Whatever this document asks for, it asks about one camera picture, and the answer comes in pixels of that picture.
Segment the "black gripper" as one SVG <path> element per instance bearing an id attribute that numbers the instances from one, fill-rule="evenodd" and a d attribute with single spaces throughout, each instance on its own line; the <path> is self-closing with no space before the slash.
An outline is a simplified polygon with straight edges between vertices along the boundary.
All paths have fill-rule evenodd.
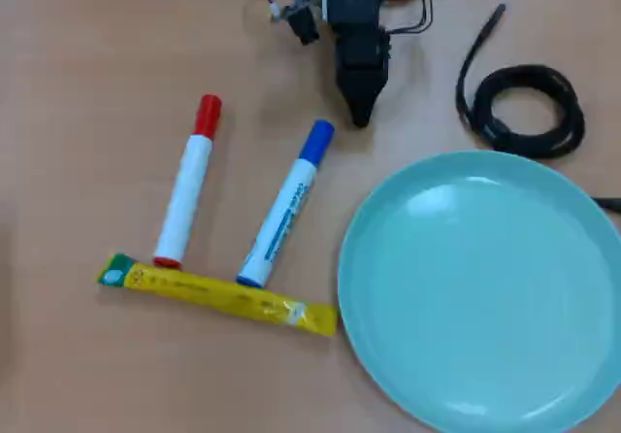
<path id="1" fill-rule="evenodd" d="M 381 0 L 327 0 L 327 20 L 335 33 L 340 62 L 336 83 L 356 127 L 369 125 L 376 100 L 388 81 L 389 60 L 381 61 L 380 3 Z M 350 67 L 374 68 L 363 72 Z M 361 77 L 364 81 L 362 103 Z"/>

